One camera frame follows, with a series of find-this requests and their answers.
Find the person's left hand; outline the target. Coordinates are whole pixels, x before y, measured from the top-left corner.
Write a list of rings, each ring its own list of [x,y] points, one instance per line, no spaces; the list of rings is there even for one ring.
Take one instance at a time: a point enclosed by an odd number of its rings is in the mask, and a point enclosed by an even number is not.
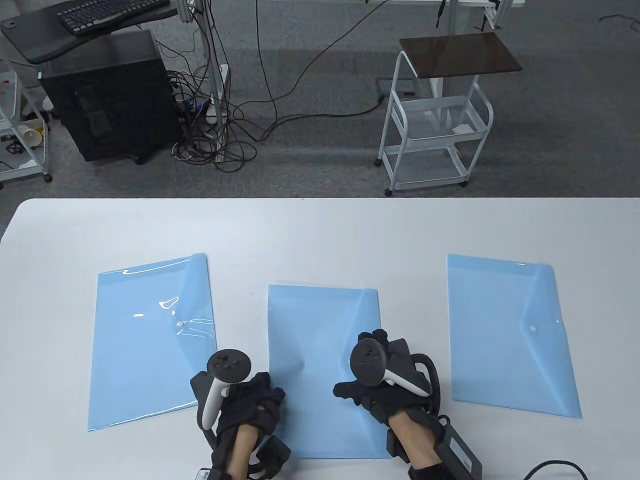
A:
[[[257,446],[265,437],[274,433],[281,419],[281,406],[286,394],[282,388],[271,386],[268,372],[259,372],[249,381],[230,386],[228,396],[222,400],[216,431],[202,425],[204,405],[212,384],[213,377],[204,371],[190,380],[190,387],[198,402],[196,422],[212,449],[220,441],[234,437],[242,425],[253,426],[258,430]]]

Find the person's right hand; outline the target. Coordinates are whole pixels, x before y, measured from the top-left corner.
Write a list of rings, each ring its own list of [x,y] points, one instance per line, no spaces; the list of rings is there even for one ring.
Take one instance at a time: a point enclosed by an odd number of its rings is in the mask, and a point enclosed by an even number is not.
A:
[[[356,380],[338,382],[333,387],[333,395],[353,400],[379,423],[388,425],[391,416],[402,410],[430,406],[432,387],[425,375],[416,370],[405,339],[390,342],[384,329],[362,332],[352,350],[350,366]],[[387,371],[393,378],[410,381],[427,395],[416,394],[396,381],[388,382]]]

